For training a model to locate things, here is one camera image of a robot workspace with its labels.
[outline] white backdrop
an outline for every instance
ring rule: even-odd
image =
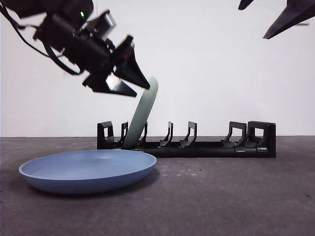
[[[226,135],[230,120],[276,122],[279,135],[315,135],[315,24],[293,27],[272,40],[262,36],[286,0],[256,0],[238,11],[238,0],[106,0],[117,22],[118,45],[134,36],[143,73],[159,81],[149,135]],[[38,23],[42,16],[27,22]],[[24,33],[31,40],[32,30]],[[1,21],[1,135],[95,136],[112,120],[115,135],[130,121],[137,98],[92,93],[26,47]]]

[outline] sage green plate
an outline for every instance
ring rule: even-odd
[[[138,107],[133,115],[123,148],[131,148],[137,144],[148,120],[158,93],[158,82],[156,78],[151,77],[149,79],[149,84],[150,89],[143,91]]]

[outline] gray floor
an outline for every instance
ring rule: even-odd
[[[59,196],[18,167],[95,138],[1,139],[2,236],[315,236],[315,137],[279,137],[276,159],[159,159],[142,182]]]

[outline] light blue plate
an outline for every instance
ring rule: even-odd
[[[89,150],[44,156],[19,168],[25,181],[60,194],[106,192],[145,178],[157,159],[129,150]]]

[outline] dish rack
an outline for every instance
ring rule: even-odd
[[[173,140],[172,122],[168,123],[168,132],[164,139],[148,141],[148,123],[144,127],[144,137],[133,148],[128,150],[142,151],[159,158],[193,158],[193,157],[236,157],[236,158],[275,158],[276,157],[276,124],[250,121],[248,124],[231,121],[228,135],[218,141],[198,141],[197,123],[188,123],[188,133],[184,139]],[[233,129],[241,129],[242,137],[231,141]],[[256,136],[255,130],[262,129],[263,135]],[[111,121],[97,124],[97,149],[123,149],[128,132],[128,122],[122,124],[120,139],[115,142]]]

